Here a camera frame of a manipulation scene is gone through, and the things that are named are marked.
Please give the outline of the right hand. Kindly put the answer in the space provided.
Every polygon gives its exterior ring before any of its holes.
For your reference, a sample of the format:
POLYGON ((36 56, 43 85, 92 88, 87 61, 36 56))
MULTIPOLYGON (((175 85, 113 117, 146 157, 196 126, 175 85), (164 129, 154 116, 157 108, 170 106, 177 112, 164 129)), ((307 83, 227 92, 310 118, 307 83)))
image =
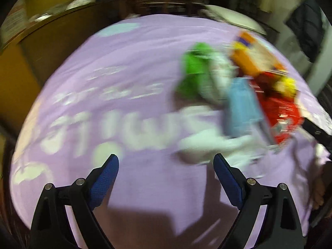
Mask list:
POLYGON ((325 194, 325 183, 323 182, 324 170, 321 169, 319 175, 315 178, 312 184, 312 208, 317 210, 324 203, 323 197, 325 194))

